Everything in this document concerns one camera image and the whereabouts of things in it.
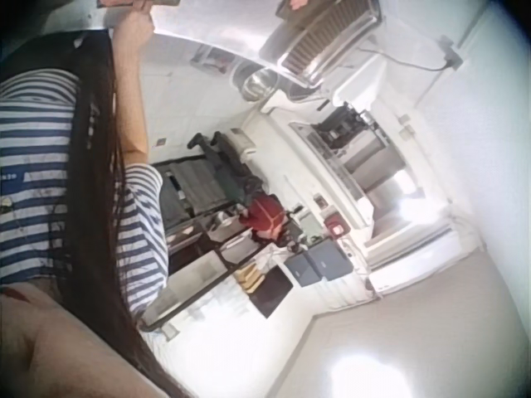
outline range hood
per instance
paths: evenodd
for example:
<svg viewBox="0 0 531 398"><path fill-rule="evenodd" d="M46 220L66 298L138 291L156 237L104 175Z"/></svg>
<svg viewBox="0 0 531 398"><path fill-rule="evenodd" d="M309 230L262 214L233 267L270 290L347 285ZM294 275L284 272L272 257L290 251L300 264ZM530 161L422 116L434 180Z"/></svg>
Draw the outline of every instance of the range hood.
<svg viewBox="0 0 531 398"><path fill-rule="evenodd" d="M379 25L378 0L186 1L156 7L157 32L222 48L303 86L318 85L353 46Z"/></svg>

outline vent grille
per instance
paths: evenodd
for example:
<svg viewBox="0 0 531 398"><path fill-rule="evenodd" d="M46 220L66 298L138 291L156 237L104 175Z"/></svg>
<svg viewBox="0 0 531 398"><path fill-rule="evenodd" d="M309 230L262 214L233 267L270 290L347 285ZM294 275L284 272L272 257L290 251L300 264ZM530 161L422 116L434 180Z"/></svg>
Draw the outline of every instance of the vent grille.
<svg viewBox="0 0 531 398"><path fill-rule="evenodd" d="M343 31L367 11L371 11L369 1L343 0L335 3L325 15L308 27L287 54L282 66L295 75L313 73L317 66L312 66L312 62L330 47Z"/></svg>

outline woman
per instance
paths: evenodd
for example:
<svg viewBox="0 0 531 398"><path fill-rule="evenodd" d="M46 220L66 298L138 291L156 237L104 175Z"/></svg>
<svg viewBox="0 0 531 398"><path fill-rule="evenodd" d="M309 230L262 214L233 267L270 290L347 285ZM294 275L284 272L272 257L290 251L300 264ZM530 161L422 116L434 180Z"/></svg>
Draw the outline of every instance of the woman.
<svg viewBox="0 0 531 398"><path fill-rule="evenodd" d="M150 8L135 0L112 46L45 36L0 65L0 396L187 396L137 329L168 275L139 83Z"/></svg>

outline blue and white striped shirt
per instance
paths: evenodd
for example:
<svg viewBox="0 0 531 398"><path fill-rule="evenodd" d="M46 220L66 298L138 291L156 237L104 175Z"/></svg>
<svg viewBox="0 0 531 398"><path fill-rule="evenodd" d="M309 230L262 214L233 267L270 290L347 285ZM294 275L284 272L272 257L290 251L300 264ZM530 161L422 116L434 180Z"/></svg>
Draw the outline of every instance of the blue and white striped shirt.
<svg viewBox="0 0 531 398"><path fill-rule="evenodd" d="M34 70L0 85L0 285L53 275L49 223L64 221L66 164L78 79L63 70ZM146 164L125 170L118 266L132 314L166 285L168 248L158 194L160 174Z"/></svg>

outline skin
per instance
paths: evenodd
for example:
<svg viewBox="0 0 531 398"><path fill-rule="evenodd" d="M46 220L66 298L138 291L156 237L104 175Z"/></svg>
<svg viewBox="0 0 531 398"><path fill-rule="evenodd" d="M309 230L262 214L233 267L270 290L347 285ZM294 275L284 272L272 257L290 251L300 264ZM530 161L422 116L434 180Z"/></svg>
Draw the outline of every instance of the skin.
<svg viewBox="0 0 531 398"><path fill-rule="evenodd" d="M153 2L135 1L113 35L116 121L125 164L147 163L148 135L140 88L140 49L153 35Z"/></svg>
<svg viewBox="0 0 531 398"><path fill-rule="evenodd" d="M308 0L291 0L290 5L291 9L298 10L299 8L304 7L306 4L308 4Z"/></svg>
<svg viewBox="0 0 531 398"><path fill-rule="evenodd" d="M151 2L135 0L113 37L116 118L126 164L148 161L139 53L153 35ZM164 397L39 284L0 294L0 383L24 397Z"/></svg>

